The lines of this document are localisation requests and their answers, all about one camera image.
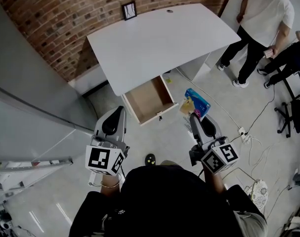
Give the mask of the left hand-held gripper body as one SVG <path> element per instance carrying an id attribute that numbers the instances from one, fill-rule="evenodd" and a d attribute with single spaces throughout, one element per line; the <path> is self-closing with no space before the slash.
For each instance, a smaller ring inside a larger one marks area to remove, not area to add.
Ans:
<path id="1" fill-rule="evenodd" d="M 85 167 L 98 174 L 115 176 L 128 151 L 125 142 L 92 136 L 91 144 L 86 146 Z"/>

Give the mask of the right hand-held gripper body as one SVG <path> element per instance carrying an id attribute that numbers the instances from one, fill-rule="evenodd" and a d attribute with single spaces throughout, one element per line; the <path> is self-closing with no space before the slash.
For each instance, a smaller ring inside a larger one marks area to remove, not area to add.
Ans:
<path id="1" fill-rule="evenodd" d="M 234 166 L 239 160 L 239 154 L 227 137 L 218 137 L 205 144 L 198 143 L 189 151 L 192 166 L 198 162 L 212 174 L 218 174 Z"/>

